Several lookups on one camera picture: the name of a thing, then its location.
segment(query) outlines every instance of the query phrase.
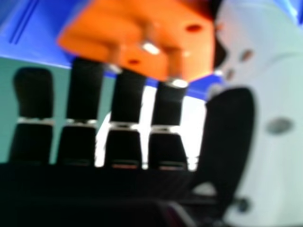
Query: blue edge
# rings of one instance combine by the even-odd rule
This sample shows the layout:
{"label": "blue edge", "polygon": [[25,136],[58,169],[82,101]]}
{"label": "blue edge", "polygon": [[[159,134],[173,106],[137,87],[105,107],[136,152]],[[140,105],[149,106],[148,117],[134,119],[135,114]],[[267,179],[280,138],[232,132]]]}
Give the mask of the blue edge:
{"label": "blue edge", "polygon": [[[296,23],[303,21],[300,0],[273,0]],[[56,37],[89,0],[1,0],[0,57],[70,68],[73,55],[56,45]],[[106,72],[107,77],[116,75]],[[222,83],[210,75],[190,84],[187,95],[206,99],[213,83]],[[148,79],[156,87],[157,81]]]}

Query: orange block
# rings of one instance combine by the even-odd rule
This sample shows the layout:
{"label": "orange block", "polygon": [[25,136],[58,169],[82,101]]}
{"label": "orange block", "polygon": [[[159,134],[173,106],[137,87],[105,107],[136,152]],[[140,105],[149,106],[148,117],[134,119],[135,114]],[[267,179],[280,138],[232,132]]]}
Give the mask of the orange block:
{"label": "orange block", "polygon": [[193,81],[213,71],[208,0],[92,0],[59,45],[160,81]]}

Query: white plastic casing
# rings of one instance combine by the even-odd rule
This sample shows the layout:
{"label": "white plastic casing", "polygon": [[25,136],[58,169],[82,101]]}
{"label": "white plastic casing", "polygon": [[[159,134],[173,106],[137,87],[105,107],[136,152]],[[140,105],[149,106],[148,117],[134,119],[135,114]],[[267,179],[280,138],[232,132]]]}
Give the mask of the white plastic casing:
{"label": "white plastic casing", "polygon": [[[235,227],[303,225],[303,32],[271,0],[225,0],[217,23],[228,51],[229,88],[247,87],[256,105],[250,154],[224,221]],[[252,55],[242,60],[247,50]],[[275,120],[289,127],[274,133]]]}

